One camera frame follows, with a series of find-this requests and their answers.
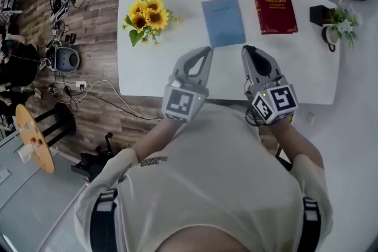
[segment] flower center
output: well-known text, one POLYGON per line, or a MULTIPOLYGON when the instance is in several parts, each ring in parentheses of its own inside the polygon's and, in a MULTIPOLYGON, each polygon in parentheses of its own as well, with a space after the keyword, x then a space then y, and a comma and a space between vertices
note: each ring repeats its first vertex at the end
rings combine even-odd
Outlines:
POLYGON ((158 5, 157 5, 157 4, 150 4, 150 5, 148 6, 148 8, 149 8, 149 9, 154 9, 154 10, 156 10, 156 9, 158 8, 158 5))
POLYGON ((136 22, 136 27, 137 28, 142 28, 146 25, 146 21, 143 18, 140 18, 136 22))
POLYGON ((159 22, 161 19, 160 14, 151 14, 149 17, 152 22, 159 22))

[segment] white floor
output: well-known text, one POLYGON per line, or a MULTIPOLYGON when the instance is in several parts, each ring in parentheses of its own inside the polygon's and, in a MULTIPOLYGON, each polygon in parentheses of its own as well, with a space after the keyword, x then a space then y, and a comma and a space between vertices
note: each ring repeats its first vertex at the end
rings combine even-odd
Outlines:
POLYGON ((362 252, 378 236, 378 0, 343 1, 363 16, 359 40, 342 46, 334 104, 300 106, 295 126, 324 157, 334 227, 320 251, 362 252))

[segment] person in black clothing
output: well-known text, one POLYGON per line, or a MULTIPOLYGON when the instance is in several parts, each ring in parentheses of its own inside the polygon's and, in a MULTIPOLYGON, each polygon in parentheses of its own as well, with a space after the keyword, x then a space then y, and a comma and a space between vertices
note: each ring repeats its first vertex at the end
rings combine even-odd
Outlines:
MULTIPOLYGON (((15 116, 16 107, 19 104, 25 104, 29 97, 35 96, 42 98, 42 93, 39 89, 18 91, 3 91, 0 93, 0 114, 4 116, 15 116)), ((0 129, 10 130, 9 125, 0 123, 0 129)))
POLYGON ((28 86, 40 65, 38 51, 23 36, 7 34, 5 40, 0 52, 0 83, 11 83, 6 89, 28 86))

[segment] blue notebook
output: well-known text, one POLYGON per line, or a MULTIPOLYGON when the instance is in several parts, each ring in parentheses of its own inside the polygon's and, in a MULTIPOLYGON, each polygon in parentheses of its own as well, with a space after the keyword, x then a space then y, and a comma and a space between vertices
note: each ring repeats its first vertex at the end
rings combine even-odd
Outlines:
POLYGON ((204 1, 202 10, 212 48, 246 42, 237 0, 204 1))

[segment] book spine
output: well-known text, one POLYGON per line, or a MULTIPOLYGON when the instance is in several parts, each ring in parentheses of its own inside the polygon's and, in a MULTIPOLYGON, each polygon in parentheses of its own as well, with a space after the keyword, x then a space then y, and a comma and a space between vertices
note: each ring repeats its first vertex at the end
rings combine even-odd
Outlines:
POLYGON ((261 13, 261 6, 260 6, 260 3, 259 3, 259 0, 254 0, 255 1, 255 5, 256 5, 256 11, 258 13, 258 18, 259 18, 259 23, 260 23, 260 31, 261 31, 261 34, 265 34, 266 31, 263 30, 263 19, 262 19, 262 13, 261 13))

